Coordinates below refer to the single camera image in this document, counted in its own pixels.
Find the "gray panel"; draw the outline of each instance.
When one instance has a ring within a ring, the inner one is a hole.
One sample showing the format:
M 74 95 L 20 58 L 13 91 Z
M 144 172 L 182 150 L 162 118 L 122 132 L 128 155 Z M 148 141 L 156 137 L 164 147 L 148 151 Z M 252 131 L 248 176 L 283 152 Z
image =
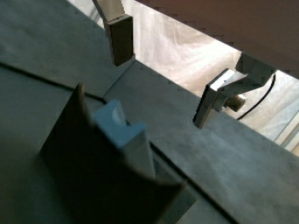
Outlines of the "gray panel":
M 199 98 L 136 62 L 107 94 L 144 121 L 163 153 L 240 223 L 296 223 L 299 159 L 219 113 L 192 125 Z
M 0 67 L 0 223 L 71 223 L 37 157 L 71 91 Z M 87 99 L 88 108 L 103 104 Z
M 112 65 L 104 30 L 67 1 L 0 2 L 0 61 L 102 96 L 131 65 Z

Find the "dark gray surface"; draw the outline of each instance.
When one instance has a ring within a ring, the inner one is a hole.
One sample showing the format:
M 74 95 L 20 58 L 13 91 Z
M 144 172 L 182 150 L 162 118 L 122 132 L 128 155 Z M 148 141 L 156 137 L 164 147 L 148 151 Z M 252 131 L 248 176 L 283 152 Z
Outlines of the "dark gray surface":
M 103 97 L 131 65 L 114 66 L 104 30 L 67 1 L 1 1 L 0 9 L 0 61 Z
M 158 179 L 179 182 L 186 181 L 186 179 L 170 169 L 167 163 L 155 154 L 154 161 Z M 180 198 L 174 202 L 171 209 L 158 224 L 170 224 L 172 223 L 172 220 L 178 220 L 175 222 L 178 224 L 230 223 L 219 210 L 212 206 L 211 202 L 207 201 L 191 187 L 190 183 L 187 183 Z
M 199 98 L 136 62 L 107 94 L 240 223 L 298 223 L 299 159 L 219 113 L 203 130 L 192 125 Z
M 0 223 L 71 223 L 37 155 L 70 97 L 0 67 Z M 90 111 L 103 105 L 87 103 Z

